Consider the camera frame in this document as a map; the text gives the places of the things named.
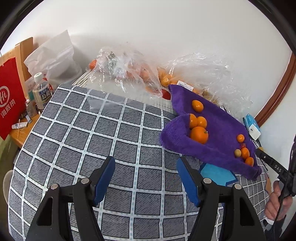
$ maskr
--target table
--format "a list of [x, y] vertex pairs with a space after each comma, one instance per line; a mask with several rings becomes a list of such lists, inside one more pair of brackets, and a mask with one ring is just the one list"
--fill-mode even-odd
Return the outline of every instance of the table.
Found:
[[[29, 123], [27, 127], [21, 128], [19, 130], [18, 129], [11, 130], [10, 136], [19, 148], [23, 147], [24, 142], [26, 141], [27, 137], [30, 134], [30, 131], [32, 130], [32, 128], [36, 124], [36, 122], [38, 121], [39, 117], [40, 117], [39, 115], [36, 115], [33, 118], [31, 118], [32, 122]], [[27, 121], [26, 118], [23, 118], [20, 120], [20, 122], [26, 122], [26, 121]]]
[[[106, 240], [185, 240], [198, 208], [188, 200], [176, 170], [181, 155], [163, 148], [159, 134], [174, 114], [111, 93], [61, 85], [26, 140], [14, 168], [9, 195], [9, 231], [23, 240], [53, 183], [72, 185], [115, 158], [104, 200], [94, 207]], [[186, 156], [193, 168], [200, 162]], [[257, 181], [236, 174], [260, 218], [268, 195], [265, 172]], [[80, 240], [73, 204], [74, 240]], [[217, 210], [212, 240], [219, 237], [223, 206]]]

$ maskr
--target blue gripper pad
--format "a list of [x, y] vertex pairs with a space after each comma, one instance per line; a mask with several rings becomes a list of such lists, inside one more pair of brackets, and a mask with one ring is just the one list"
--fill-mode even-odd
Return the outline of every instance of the blue gripper pad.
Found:
[[177, 159], [177, 171], [190, 202], [194, 203], [194, 206], [197, 207], [200, 202], [198, 199], [197, 186], [195, 185], [189, 171], [187, 170], [185, 164], [182, 162], [181, 158]]
[[113, 176], [114, 170], [115, 170], [115, 159], [112, 157], [96, 185], [95, 197], [94, 197], [95, 206], [97, 206], [103, 200], [107, 192], [107, 187]]

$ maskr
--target human hand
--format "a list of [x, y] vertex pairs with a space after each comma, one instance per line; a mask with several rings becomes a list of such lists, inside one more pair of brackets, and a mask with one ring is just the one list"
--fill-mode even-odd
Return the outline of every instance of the human hand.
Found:
[[[269, 200], [265, 205], [264, 213], [265, 216], [270, 219], [274, 220], [276, 218], [277, 212], [279, 210], [279, 196], [281, 195], [281, 189], [279, 187], [279, 181], [274, 182], [274, 191], [270, 194]], [[292, 196], [285, 197], [283, 200], [283, 205], [281, 207], [280, 214], [277, 220], [281, 220], [287, 214], [287, 211], [291, 207], [293, 202]]]

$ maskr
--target white wall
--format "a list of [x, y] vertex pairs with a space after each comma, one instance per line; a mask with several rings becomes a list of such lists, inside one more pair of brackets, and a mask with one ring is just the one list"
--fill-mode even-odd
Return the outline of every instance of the white wall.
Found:
[[1, 52], [31, 36], [42, 44], [65, 29], [83, 68], [102, 46], [127, 42], [159, 63], [191, 52], [224, 57], [236, 83], [250, 88], [254, 116], [272, 95], [291, 55], [280, 33], [248, 0], [44, 0]]
[[[281, 163], [285, 168], [289, 167], [290, 151], [296, 134], [296, 77], [294, 78], [285, 97], [274, 113], [262, 125], [260, 142], [264, 151]], [[271, 168], [269, 176], [273, 182], [277, 174]], [[287, 213], [283, 228], [285, 229], [296, 212], [296, 196]]]

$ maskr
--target sleeve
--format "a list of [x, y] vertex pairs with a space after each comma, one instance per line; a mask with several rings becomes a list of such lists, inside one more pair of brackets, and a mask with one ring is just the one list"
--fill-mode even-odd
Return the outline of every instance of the sleeve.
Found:
[[285, 218], [286, 216], [283, 219], [276, 221], [274, 223], [274, 227], [271, 227], [270, 230], [264, 231], [266, 241], [277, 241], [279, 239], [279, 236], [281, 235], [281, 232], [282, 232], [282, 226], [284, 224]]

